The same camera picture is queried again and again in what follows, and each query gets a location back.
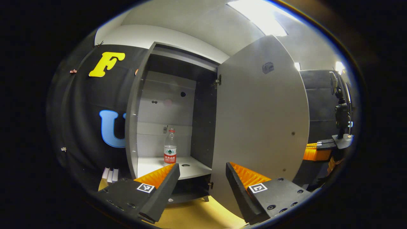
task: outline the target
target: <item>bottle label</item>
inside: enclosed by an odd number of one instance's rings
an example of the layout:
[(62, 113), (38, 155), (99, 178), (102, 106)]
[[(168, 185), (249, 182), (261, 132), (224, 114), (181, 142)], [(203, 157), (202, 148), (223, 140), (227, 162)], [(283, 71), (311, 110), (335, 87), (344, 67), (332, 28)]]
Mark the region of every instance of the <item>bottle label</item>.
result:
[(173, 164), (177, 161), (177, 148), (166, 148), (164, 147), (164, 162), (168, 164)]

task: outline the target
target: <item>orange object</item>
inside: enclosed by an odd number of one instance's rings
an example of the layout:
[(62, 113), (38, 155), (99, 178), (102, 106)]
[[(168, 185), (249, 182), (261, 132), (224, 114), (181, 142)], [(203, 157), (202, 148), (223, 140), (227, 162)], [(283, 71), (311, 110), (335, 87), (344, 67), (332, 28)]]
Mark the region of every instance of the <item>orange object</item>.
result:
[(331, 151), (332, 150), (317, 150), (316, 147), (307, 147), (302, 159), (308, 161), (326, 161), (329, 159)]
[(316, 147), (317, 146), (317, 144), (316, 143), (308, 143), (307, 145), (306, 145), (307, 147)]
[(156, 189), (160, 186), (160, 184), (163, 182), (165, 177), (168, 175), (168, 173), (171, 171), (171, 169), (174, 167), (174, 164), (167, 165), (161, 169), (152, 171), (149, 174), (146, 174), (144, 176), (141, 176), (134, 181), (148, 184), (148, 185), (154, 185)]
[(263, 176), (260, 173), (252, 171), (248, 168), (245, 168), (233, 162), (230, 162), (230, 164), (233, 166), (233, 169), (236, 171), (246, 190), (247, 187), (251, 185), (257, 185), (259, 183), (271, 181), (270, 178)]
[(344, 159), (345, 159), (345, 158), (342, 158), (342, 159), (339, 160), (339, 161), (334, 161), (334, 160), (333, 160), (333, 157), (331, 157), (331, 160), (330, 160), (329, 163), (328, 163), (328, 169), (327, 169), (328, 175), (332, 172), (332, 170), (335, 168), (335, 166), (336, 166), (336, 165), (339, 165)]

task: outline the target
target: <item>door hinge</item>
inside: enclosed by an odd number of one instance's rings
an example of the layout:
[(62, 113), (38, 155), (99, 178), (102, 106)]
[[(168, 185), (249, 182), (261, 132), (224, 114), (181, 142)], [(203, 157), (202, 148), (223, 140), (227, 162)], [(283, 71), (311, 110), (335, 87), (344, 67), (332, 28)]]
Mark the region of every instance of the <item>door hinge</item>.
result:
[(219, 75), (219, 78), (215, 80), (215, 82), (212, 84), (213, 87), (215, 87), (215, 89), (218, 88), (218, 85), (222, 85), (222, 75)]

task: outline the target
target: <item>yellow floor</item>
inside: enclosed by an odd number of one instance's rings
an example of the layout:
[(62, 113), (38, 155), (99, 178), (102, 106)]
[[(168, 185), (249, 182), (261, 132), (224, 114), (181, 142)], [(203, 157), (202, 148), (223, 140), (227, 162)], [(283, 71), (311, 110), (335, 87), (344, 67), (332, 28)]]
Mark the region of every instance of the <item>yellow floor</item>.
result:
[(169, 205), (161, 215), (156, 227), (163, 229), (238, 229), (246, 225), (241, 219), (209, 196), (188, 203)]

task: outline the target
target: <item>cabinet door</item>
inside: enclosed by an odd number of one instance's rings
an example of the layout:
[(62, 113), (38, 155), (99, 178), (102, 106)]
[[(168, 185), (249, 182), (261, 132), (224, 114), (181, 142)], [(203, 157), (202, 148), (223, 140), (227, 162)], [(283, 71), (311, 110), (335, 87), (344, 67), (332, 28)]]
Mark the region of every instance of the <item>cabinet door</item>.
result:
[(220, 76), (209, 193), (242, 217), (226, 178), (226, 163), (292, 181), (308, 140), (308, 100), (294, 61), (272, 35), (227, 59), (218, 67)]

